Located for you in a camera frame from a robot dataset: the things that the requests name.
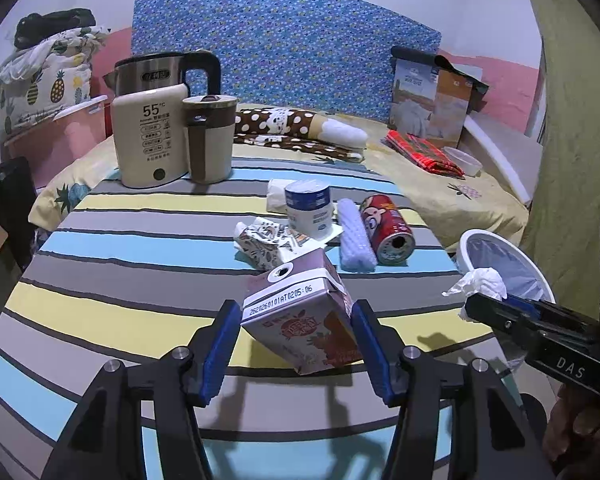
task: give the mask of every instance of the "yellow stripe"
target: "yellow stripe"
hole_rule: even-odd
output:
[[[267,199],[259,196],[174,195],[168,193],[87,195],[76,209],[157,209],[160,211],[191,211],[245,213],[280,216],[267,211]],[[426,225],[413,209],[400,209],[411,225]]]
[[[186,345],[200,327],[211,324],[205,317],[161,314],[135,310],[101,301],[72,298],[57,292],[18,283],[6,307],[56,332],[131,354],[159,358],[175,346]],[[467,323],[457,310],[383,318],[405,344],[435,350],[489,333],[489,327]],[[240,330],[230,366],[290,368],[244,329]]]

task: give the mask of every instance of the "pink storage bin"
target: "pink storage bin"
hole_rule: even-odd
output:
[[[10,157],[24,156],[29,161],[36,188],[45,187],[60,171],[105,139],[107,99],[101,95],[65,108],[4,143]]]

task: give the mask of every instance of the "beverage box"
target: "beverage box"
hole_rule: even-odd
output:
[[[349,293],[316,249],[251,279],[242,326],[305,375],[362,359],[350,314]]]

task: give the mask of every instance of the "can opening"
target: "can opening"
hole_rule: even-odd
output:
[[[400,249],[406,243],[404,236],[397,236],[391,240],[391,245],[396,249]]]

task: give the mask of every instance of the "green curtain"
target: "green curtain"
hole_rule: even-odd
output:
[[[556,300],[600,304],[600,31],[577,0],[531,0],[546,58],[546,129],[521,247]]]

